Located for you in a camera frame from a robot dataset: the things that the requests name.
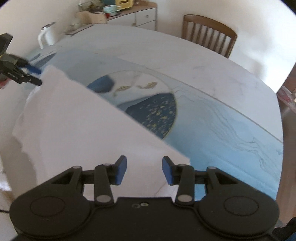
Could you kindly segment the white sweatshirt with monogram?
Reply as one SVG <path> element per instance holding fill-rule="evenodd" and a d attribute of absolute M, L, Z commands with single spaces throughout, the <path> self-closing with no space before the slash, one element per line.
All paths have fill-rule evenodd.
<path fill-rule="evenodd" d="M 13 195 L 18 197 L 63 171 L 92 170 L 126 156 L 127 169 L 114 197 L 174 197 L 162 171 L 164 156 L 189 159 L 92 92 L 49 65 L 1 149 Z"/>

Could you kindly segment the white kettle jug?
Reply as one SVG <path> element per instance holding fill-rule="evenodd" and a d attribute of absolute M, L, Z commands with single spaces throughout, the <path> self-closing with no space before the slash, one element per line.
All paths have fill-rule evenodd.
<path fill-rule="evenodd" d="M 52 46 L 60 41 L 60 36 L 56 31 L 56 22 L 51 22 L 41 28 L 41 32 L 38 35 L 38 43 L 40 49 L 44 49 L 44 43 L 48 46 Z"/>

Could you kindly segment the glass teapot on tray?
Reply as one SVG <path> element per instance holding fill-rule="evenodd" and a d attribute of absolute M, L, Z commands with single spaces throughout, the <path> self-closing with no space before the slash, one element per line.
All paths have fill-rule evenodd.
<path fill-rule="evenodd" d="M 84 24 L 79 18 L 72 19 L 72 22 L 68 25 L 68 28 L 64 32 L 65 35 L 74 36 L 75 34 L 86 30 L 90 27 L 92 27 L 93 24 Z"/>

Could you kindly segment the wooden box tray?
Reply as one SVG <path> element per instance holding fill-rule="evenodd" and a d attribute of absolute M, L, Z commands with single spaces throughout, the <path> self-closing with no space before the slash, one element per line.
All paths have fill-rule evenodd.
<path fill-rule="evenodd" d="M 106 24 L 105 14 L 94 14 L 89 11 L 80 11 L 75 13 L 75 17 L 81 20 L 82 24 Z"/>

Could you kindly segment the light blue mug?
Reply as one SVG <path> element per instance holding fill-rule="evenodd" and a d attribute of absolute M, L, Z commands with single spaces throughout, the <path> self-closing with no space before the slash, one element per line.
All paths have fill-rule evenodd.
<path fill-rule="evenodd" d="M 115 16 L 118 11 L 121 11 L 121 6 L 108 5 L 103 7 L 103 12 L 109 16 Z"/>

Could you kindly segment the yellow tissue box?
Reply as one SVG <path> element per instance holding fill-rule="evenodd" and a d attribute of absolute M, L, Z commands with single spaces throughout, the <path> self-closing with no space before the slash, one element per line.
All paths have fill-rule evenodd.
<path fill-rule="evenodd" d="M 115 5 L 119 7 L 119 10 L 129 9 L 133 7 L 133 0 L 115 0 Z"/>

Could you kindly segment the white drawer cabinet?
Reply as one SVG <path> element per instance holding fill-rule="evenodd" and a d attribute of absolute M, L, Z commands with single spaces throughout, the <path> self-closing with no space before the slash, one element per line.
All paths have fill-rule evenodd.
<path fill-rule="evenodd" d="M 158 5 L 150 1 L 138 1 L 132 8 L 121 10 L 116 16 L 110 17 L 107 23 L 156 31 Z"/>

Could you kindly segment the brown wooden chair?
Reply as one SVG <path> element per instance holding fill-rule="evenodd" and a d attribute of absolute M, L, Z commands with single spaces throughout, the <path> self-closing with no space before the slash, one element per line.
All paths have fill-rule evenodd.
<path fill-rule="evenodd" d="M 237 34 L 227 25 L 200 15 L 184 15 L 181 38 L 229 58 Z"/>

